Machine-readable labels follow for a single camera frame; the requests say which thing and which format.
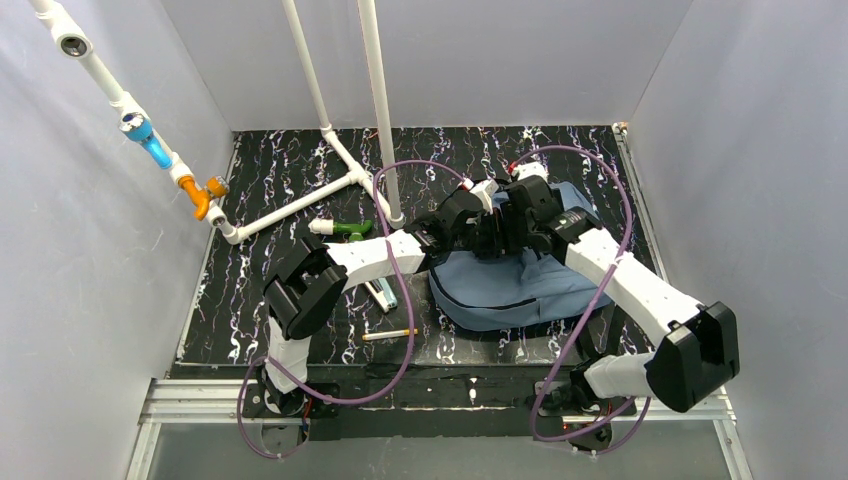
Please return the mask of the blue student backpack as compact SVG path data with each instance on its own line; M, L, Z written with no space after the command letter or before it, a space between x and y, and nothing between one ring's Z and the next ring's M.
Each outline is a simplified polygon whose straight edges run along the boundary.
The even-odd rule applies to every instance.
M428 280L438 307L475 332L579 317L597 291L585 276L529 248L492 260L454 251L429 270Z

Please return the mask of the white yellow marker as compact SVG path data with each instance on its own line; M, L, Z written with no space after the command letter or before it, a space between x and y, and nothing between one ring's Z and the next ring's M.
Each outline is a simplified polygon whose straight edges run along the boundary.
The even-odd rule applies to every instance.
M383 331L383 332L372 332L365 333L362 335L362 340L366 342L370 341L378 341L378 340L388 340L401 338L405 336L415 336L418 334L417 328L412 329L403 329L403 330L393 330L393 331Z

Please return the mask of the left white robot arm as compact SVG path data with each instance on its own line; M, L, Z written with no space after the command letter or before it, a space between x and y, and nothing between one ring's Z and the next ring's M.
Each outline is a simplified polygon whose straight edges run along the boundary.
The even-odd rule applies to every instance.
M311 337L346 290L395 272L417 274L454 251L470 250L481 222L494 217L498 188L493 180L460 187L434 211L386 237L350 243L324 243L314 234L300 238L263 289L270 324L266 387L287 395L306 381Z

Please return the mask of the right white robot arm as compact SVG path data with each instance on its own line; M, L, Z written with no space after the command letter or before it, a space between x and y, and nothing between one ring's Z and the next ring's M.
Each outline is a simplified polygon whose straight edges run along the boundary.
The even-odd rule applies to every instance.
M525 246L549 254L594 283L654 346L651 353L605 354L572 370L570 392L580 400L652 397L689 411L740 372L737 321L722 302L706 305L666 283L622 249L582 207L565 208L538 175L504 188L502 215Z

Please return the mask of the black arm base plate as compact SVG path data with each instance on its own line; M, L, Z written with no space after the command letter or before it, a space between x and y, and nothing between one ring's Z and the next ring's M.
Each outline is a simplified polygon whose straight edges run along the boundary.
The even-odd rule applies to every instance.
M399 365L311 365L305 383L325 396L360 398L377 393ZM302 390L283 394L273 387L272 367L251 374L242 395L247 419L292 419L306 427L307 439L333 441L371 437L530 436L529 417L541 391L544 366L411 365L386 395L356 406L315 399ZM570 433L600 420L625 403L623 398L590 401L567 390L567 370L545 395L537 417L546 436Z

